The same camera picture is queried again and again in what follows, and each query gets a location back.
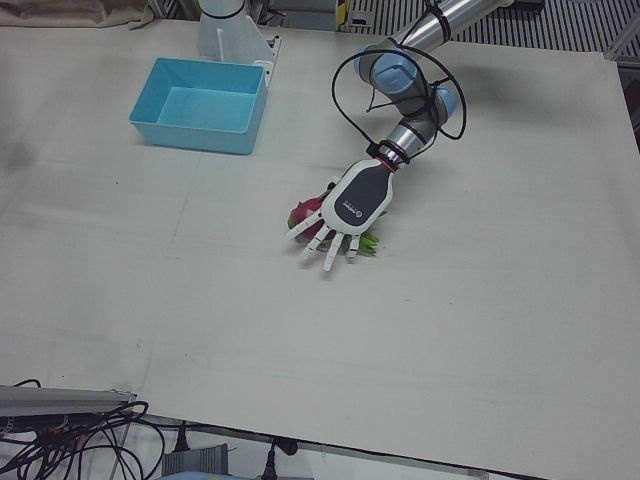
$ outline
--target pink fruit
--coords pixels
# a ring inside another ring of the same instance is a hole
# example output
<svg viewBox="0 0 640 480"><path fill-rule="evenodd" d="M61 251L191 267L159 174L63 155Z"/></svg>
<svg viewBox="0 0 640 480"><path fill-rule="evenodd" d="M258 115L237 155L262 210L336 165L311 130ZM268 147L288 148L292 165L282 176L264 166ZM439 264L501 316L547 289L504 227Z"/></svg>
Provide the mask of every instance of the pink fruit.
<svg viewBox="0 0 640 480"><path fill-rule="evenodd" d="M325 197L329 194L329 191L324 192L319 197L310 198L304 202L299 202L298 206L291 210L289 214L289 219L287 220L287 225L289 229L295 227L300 222L302 222L307 217L313 215L316 211L320 209L322 206L322 202ZM304 230L298 237L304 238L306 240L311 240L318 230L322 227L323 222L317 222L314 225L311 225L309 228ZM329 235L325 238L325 240L331 240L335 236L335 232L330 232Z"/></svg>

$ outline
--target white tabletop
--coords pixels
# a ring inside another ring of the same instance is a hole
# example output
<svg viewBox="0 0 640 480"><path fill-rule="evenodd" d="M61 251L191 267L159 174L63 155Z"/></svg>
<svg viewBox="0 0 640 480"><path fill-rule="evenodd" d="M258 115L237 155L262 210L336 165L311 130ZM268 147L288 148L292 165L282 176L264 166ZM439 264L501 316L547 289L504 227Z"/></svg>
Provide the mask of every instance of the white tabletop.
<svg viewBox="0 0 640 480"><path fill-rule="evenodd" d="M197 24L0 30L0 382L555 479L640 468L640 163L599 54L450 44L460 142L398 174L376 258L298 262L298 200L365 158L330 81L372 39L283 31L254 154L128 115ZM345 69L350 111L369 89ZM398 120L357 114L377 138Z"/></svg>

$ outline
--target dragon fruit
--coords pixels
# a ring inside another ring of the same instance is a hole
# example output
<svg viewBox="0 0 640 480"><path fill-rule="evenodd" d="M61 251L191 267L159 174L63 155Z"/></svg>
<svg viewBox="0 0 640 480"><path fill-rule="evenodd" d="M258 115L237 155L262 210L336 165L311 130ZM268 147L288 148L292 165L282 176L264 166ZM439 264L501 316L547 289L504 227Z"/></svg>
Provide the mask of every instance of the dragon fruit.
<svg viewBox="0 0 640 480"><path fill-rule="evenodd" d="M292 229L304 219L313 215L317 210L319 210L322 202L329 194L329 192L330 190L327 190L318 197L310 198L309 200L306 200L304 202L298 202L298 206L291 210L289 218L287 219L287 226L289 227L289 229ZM318 233L320 228L322 228L322 222L311 225L309 228L300 233L297 238L309 241L315 236L316 233ZM334 231L329 232L329 235L327 235L327 237L324 239L322 245L330 243L335 235L336 234ZM378 243L380 243L380 239L371 234L369 231L366 231L362 235L360 235L359 252L367 255L375 255Z"/></svg>

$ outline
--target blue plastic bin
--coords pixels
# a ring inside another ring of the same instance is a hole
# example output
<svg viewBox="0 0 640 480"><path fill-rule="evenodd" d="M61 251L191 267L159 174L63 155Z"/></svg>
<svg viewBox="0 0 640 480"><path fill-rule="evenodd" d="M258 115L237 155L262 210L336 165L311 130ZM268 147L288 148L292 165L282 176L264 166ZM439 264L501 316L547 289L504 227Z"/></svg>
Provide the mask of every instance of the blue plastic bin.
<svg viewBox="0 0 640 480"><path fill-rule="evenodd" d="M266 100L262 67L158 58L129 121L156 145L247 154Z"/></svg>

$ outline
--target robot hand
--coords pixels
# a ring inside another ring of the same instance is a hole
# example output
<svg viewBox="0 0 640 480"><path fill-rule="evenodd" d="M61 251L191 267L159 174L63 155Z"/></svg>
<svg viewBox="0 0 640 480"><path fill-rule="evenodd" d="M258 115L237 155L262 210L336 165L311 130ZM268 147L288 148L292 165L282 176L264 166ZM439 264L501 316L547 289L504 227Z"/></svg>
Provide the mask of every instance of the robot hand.
<svg viewBox="0 0 640 480"><path fill-rule="evenodd" d="M324 270L331 270L345 235L351 236L347 257L355 257L360 235L376 221L393 198L391 180L395 171L393 166L379 159L354 163L325 197L320 209L289 230L287 238L293 239L316 223L324 222L305 247L304 258L313 253L332 231L335 231L335 236Z"/></svg>

